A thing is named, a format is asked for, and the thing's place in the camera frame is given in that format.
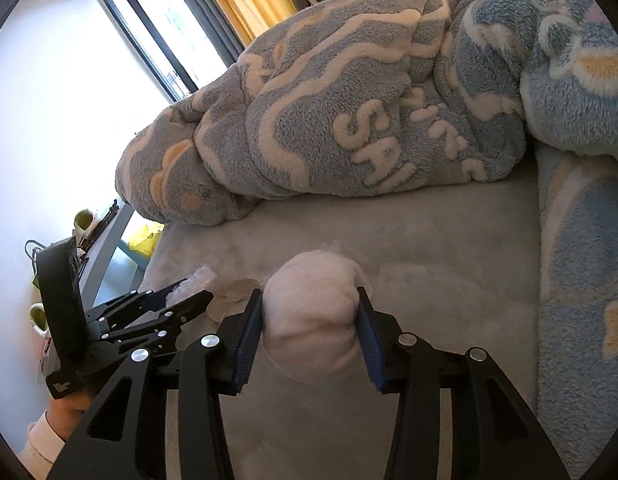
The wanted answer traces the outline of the person's left hand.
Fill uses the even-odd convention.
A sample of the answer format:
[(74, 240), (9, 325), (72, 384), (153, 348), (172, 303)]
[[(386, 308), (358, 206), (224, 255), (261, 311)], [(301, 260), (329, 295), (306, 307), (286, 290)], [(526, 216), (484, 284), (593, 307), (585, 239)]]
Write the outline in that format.
[(93, 400), (93, 394), (88, 391), (76, 391), (62, 399), (51, 399), (46, 411), (48, 426), (63, 441), (67, 441)]

